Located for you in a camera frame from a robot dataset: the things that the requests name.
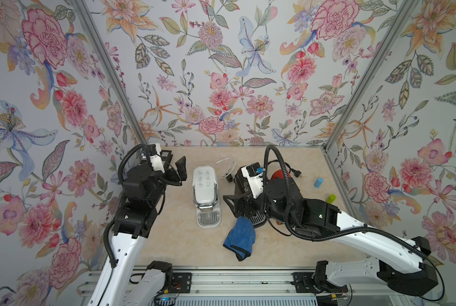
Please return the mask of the white coffee machine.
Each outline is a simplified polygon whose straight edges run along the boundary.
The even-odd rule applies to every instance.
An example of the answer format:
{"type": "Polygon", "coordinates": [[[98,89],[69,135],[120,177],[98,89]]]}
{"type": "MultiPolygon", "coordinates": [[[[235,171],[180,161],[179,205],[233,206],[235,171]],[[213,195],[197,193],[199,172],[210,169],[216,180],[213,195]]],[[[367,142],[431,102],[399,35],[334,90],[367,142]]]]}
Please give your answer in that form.
{"type": "Polygon", "coordinates": [[[194,169],[192,194],[198,227],[204,230],[219,227],[222,222],[222,213],[219,185],[214,168],[200,166],[194,169]]]}

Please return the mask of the blue microfiber cloth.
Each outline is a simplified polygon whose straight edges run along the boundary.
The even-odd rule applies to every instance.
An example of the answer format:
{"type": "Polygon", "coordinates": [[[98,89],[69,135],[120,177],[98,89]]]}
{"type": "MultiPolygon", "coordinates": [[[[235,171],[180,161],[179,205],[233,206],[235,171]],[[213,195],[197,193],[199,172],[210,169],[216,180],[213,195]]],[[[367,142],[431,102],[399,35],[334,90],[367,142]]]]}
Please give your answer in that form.
{"type": "Polygon", "coordinates": [[[238,261],[244,261],[252,255],[255,241],[256,232],[253,224],[249,219],[240,217],[226,237],[223,246],[234,252],[238,261]]]}

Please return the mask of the red coffee machine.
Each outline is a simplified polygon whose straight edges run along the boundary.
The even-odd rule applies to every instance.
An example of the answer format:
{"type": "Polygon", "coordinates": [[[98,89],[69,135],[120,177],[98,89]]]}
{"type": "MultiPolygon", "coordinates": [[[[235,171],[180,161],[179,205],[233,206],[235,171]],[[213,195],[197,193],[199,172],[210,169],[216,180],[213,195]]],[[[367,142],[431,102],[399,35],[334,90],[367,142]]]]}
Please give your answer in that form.
{"type": "Polygon", "coordinates": [[[271,180],[275,180],[275,179],[284,179],[284,172],[282,170],[277,170],[275,171],[272,176],[271,176],[271,180]]]}

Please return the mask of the black coffee machine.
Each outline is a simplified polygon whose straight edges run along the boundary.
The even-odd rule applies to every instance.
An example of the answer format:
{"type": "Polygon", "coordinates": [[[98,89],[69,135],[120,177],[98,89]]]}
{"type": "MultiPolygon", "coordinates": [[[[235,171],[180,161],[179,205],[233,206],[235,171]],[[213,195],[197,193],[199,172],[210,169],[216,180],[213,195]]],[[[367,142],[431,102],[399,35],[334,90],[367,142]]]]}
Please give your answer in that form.
{"type": "MultiPolygon", "coordinates": [[[[236,175],[234,176],[234,183],[235,183],[235,192],[234,195],[242,194],[246,191],[250,191],[247,185],[247,181],[242,177],[241,168],[237,171],[236,175]]],[[[254,228],[259,228],[266,223],[266,216],[264,219],[249,219],[253,224],[254,228]]]]}

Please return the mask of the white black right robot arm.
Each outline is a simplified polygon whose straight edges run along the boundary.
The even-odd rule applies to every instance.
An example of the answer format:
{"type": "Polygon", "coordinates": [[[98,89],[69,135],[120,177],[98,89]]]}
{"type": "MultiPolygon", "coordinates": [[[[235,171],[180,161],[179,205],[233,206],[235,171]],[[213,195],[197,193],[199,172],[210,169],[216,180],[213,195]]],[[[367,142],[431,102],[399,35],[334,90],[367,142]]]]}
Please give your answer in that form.
{"type": "Polygon", "coordinates": [[[399,238],[352,218],[333,204],[303,198],[293,178],[243,178],[236,183],[235,194],[225,195],[223,200],[236,218],[224,247],[239,261],[252,255],[255,229],[272,219],[286,227],[289,237],[309,242],[335,240],[368,255],[365,260],[346,264],[319,261],[312,276],[319,292],[350,283],[377,283],[421,297],[443,283],[428,259],[431,250],[426,239],[399,238]]]}

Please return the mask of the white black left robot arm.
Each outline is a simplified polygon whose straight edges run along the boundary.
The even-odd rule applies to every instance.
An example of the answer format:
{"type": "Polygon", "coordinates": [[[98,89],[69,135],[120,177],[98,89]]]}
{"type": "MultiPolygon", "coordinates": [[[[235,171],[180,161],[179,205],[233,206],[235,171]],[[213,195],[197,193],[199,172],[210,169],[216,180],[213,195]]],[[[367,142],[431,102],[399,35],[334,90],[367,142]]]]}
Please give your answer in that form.
{"type": "Polygon", "coordinates": [[[126,292],[136,258],[162,212],[168,186],[180,187],[187,180],[186,158],[176,163],[172,158],[170,150],[157,144],[139,144],[120,162],[117,173],[122,194],[103,233],[108,257],[89,305],[150,305],[172,287],[172,265],[153,261],[136,287],[126,292]]]}

